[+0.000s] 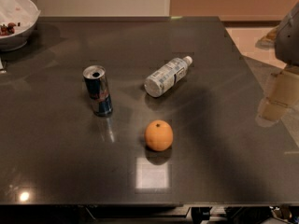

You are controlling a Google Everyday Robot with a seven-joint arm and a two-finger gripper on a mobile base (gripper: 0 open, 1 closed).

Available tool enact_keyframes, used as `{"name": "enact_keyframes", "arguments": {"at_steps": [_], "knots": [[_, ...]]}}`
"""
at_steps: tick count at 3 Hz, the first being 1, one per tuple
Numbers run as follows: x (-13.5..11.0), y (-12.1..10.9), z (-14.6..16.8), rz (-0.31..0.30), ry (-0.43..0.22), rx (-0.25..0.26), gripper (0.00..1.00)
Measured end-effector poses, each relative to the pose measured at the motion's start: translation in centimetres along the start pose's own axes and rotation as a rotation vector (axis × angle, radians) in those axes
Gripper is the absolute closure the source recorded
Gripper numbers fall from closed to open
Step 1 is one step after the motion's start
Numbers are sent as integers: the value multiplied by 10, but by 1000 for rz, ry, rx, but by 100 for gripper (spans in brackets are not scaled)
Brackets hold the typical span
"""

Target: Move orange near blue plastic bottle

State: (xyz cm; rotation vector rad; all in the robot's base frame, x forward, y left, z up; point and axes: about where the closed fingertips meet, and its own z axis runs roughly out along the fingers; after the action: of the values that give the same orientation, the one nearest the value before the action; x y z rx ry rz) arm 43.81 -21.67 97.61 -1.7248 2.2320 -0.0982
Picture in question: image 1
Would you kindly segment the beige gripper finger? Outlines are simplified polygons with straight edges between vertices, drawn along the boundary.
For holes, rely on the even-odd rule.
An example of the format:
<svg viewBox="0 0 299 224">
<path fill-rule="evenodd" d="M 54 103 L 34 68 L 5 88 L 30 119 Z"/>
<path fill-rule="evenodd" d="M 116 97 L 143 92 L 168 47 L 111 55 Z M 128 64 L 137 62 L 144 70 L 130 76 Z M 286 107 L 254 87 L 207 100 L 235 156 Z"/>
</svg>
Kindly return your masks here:
<svg viewBox="0 0 299 224">
<path fill-rule="evenodd" d="M 264 90 L 265 97 L 276 105 L 291 107 L 299 101 L 299 67 L 287 65 L 272 73 Z"/>
<path fill-rule="evenodd" d="M 261 127 L 271 127 L 289 111 L 285 105 L 272 104 L 267 98 L 263 98 L 258 106 L 256 122 Z"/>
</svg>

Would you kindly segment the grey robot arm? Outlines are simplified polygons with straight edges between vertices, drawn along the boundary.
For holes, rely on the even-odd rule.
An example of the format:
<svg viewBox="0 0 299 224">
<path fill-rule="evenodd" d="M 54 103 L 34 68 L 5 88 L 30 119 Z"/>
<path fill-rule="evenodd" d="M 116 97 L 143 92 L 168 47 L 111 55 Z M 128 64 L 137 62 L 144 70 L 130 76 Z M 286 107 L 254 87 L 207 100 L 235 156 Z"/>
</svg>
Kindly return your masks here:
<svg viewBox="0 0 299 224">
<path fill-rule="evenodd" d="M 277 123 L 299 101 L 299 3 L 280 22 L 275 56 L 286 66 L 268 78 L 256 116 L 262 127 Z"/>
</svg>

